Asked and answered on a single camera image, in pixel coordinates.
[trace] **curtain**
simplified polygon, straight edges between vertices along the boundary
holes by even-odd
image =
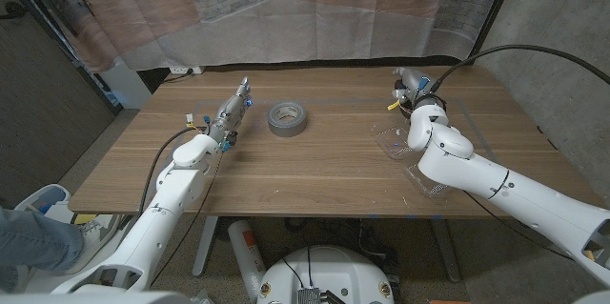
[[[472,50],[494,0],[43,0],[104,71],[449,55]]]

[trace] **black cable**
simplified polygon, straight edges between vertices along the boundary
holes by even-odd
[[[178,252],[178,249],[180,249],[182,242],[184,242],[184,239],[187,238],[187,235],[191,231],[191,228],[194,225],[194,221],[197,220],[197,217],[201,213],[201,209],[203,209],[203,204],[205,204],[206,199],[208,198],[208,194],[210,194],[210,191],[212,190],[212,185],[214,184],[214,181],[216,180],[216,174],[218,173],[218,169],[220,168],[220,161],[222,161],[223,154],[224,153],[220,154],[220,158],[218,159],[218,165],[216,166],[216,171],[213,173],[212,182],[210,183],[210,188],[208,189],[206,196],[203,197],[203,201],[201,202],[201,206],[199,206],[199,210],[197,211],[197,214],[194,216],[193,220],[191,221],[191,225],[189,225],[189,228],[187,228],[187,231],[182,235],[182,238],[180,238],[180,242],[178,242],[178,245],[173,250],[172,254],[170,255],[170,258],[168,258],[168,260],[165,261],[165,264],[163,264],[163,267],[161,267],[161,270],[159,271],[159,273],[157,273],[156,276],[154,277],[154,279],[151,281],[151,286],[154,284],[156,279],[163,273],[165,268],[170,264],[170,261],[172,261],[173,256],[176,254],[176,252]]]
[[[526,51],[541,51],[541,52],[550,53],[550,54],[562,57],[564,59],[570,60],[570,61],[586,68],[588,71],[595,74],[599,79],[605,81],[606,84],[610,85],[610,76],[608,76],[608,74],[604,73],[603,71],[600,71],[598,68],[596,68],[595,66],[582,60],[581,58],[576,57],[565,51],[558,51],[558,50],[554,50],[551,48],[532,46],[532,45],[505,45],[505,46],[493,47],[491,49],[488,49],[487,51],[482,51],[480,53],[472,55],[469,58],[457,63],[456,65],[454,65],[452,68],[450,68],[448,71],[446,71],[444,74],[441,75],[441,77],[437,80],[437,82],[430,89],[430,92],[437,91],[438,88],[440,87],[440,85],[442,84],[442,81],[445,80],[445,78],[447,76],[449,76],[449,74],[451,74],[456,69],[475,61],[476,59],[480,58],[481,56],[487,55],[492,52],[505,51],[505,50],[526,50]]]
[[[296,275],[296,277],[298,278],[298,282],[301,283],[301,289],[305,289],[305,286],[303,286],[303,280],[301,280],[301,277],[298,276],[298,274],[296,273],[295,269],[290,267],[290,265],[288,264],[288,262],[286,261],[286,258],[282,257],[282,260],[284,260],[284,263],[286,264],[286,266],[288,266],[288,268],[293,271],[293,273]]]
[[[544,245],[542,245],[542,244],[539,244],[538,242],[536,242],[536,241],[535,241],[535,240],[533,240],[532,238],[530,238],[530,237],[526,236],[524,233],[522,233],[522,232],[518,231],[517,229],[515,229],[515,228],[511,227],[510,225],[508,225],[508,223],[506,223],[506,222],[504,222],[503,220],[499,219],[499,217],[497,217],[497,216],[496,216],[494,213],[492,213],[492,212],[491,212],[491,211],[489,211],[487,208],[485,208],[485,207],[484,207],[484,206],[483,206],[483,205],[482,205],[482,204],[481,204],[481,203],[480,203],[480,202],[479,202],[479,201],[478,201],[476,198],[474,198],[474,197],[473,197],[471,194],[469,194],[469,193],[468,193],[468,192],[466,192],[466,191],[464,191],[464,193],[468,194],[468,196],[469,196],[469,197],[470,197],[472,200],[474,200],[474,201],[475,201],[475,203],[477,203],[477,204],[478,204],[478,205],[479,205],[479,206],[480,206],[480,207],[481,207],[483,210],[485,210],[487,213],[489,213],[490,215],[492,215],[492,217],[494,217],[494,218],[495,218],[495,219],[496,219],[498,222],[502,223],[502,224],[503,224],[503,225],[504,225],[506,228],[508,228],[508,229],[512,230],[512,231],[513,231],[513,233],[516,233],[516,234],[520,235],[521,237],[525,238],[526,240],[528,240],[528,241],[530,241],[530,242],[534,243],[535,245],[539,246],[540,248],[542,248],[542,249],[544,249],[544,250],[546,250],[546,251],[548,251],[548,252],[551,252],[551,253],[553,253],[553,254],[555,254],[555,255],[559,255],[559,256],[561,256],[561,257],[563,257],[563,258],[565,258],[565,259],[568,259],[568,260],[570,260],[570,261],[574,261],[574,259],[573,259],[573,258],[571,258],[570,256],[567,256],[567,255],[565,255],[565,254],[563,254],[563,253],[559,253],[559,252],[554,251],[554,250],[552,250],[552,249],[550,249],[550,248],[548,248],[548,247],[546,247],[546,246],[544,246]]]
[[[373,256],[378,256],[381,257],[382,259],[385,259],[387,254],[386,253],[375,253],[375,252],[370,252],[364,249],[364,247],[362,247],[362,218],[360,218],[360,228],[359,228],[359,232],[358,232],[358,247],[360,248],[361,251],[363,251],[364,253],[368,254],[368,255],[373,255]]]
[[[191,74],[193,74],[193,69],[189,69],[186,73],[184,73],[184,74],[182,74],[180,76],[176,76],[175,78],[163,80],[162,84],[172,83],[175,80],[185,78],[185,77],[187,77],[187,76],[189,76]]]
[[[307,265],[309,269],[309,286],[314,287],[314,281],[312,280],[312,259],[309,256],[310,246],[307,246]]]
[[[179,135],[185,133],[185,132],[190,132],[195,130],[195,128],[186,128],[183,129],[180,132],[177,132],[174,136],[170,137],[169,140],[167,140],[163,146],[161,147],[161,149],[159,149],[159,151],[156,153],[156,156],[154,157],[154,161],[152,162],[151,165],[151,170],[149,171],[149,176],[146,179],[146,185],[144,186],[144,192],[142,193],[142,198],[140,199],[140,206],[137,209],[137,218],[139,218],[142,213],[144,212],[144,204],[146,204],[146,195],[149,192],[149,185],[151,185],[151,179],[153,178],[153,172],[154,172],[154,167],[156,166],[156,162],[159,160],[159,157],[161,156],[161,153],[165,150],[165,148],[172,143],[172,141],[174,141],[174,139],[176,137],[178,137]]]

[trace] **yellow connector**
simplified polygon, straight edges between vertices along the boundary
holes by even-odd
[[[595,257],[593,256],[593,252],[591,251],[584,251],[584,254],[591,259],[591,261],[595,261]]]
[[[390,106],[388,107],[388,111],[389,111],[389,110],[391,110],[391,109],[394,109],[394,108],[395,108],[395,107],[397,107],[398,105],[400,105],[400,101],[399,101],[399,100],[397,100],[397,101],[396,101],[396,103],[394,103],[394,104],[390,105]]]

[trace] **silver duct tape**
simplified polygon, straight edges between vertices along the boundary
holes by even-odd
[[[307,127],[307,111],[295,102],[275,104],[267,112],[269,130],[280,137],[292,137],[302,133]]]

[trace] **person's leg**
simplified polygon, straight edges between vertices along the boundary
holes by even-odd
[[[0,209],[0,266],[65,271],[74,265],[83,244],[77,226],[39,213]]]
[[[76,262],[66,274],[74,274],[83,269],[95,256],[95,254],[108,242],[116,231],[121,221],[120,214],[99,214],[94,220],[80,226],[83,234],[83,250]]]

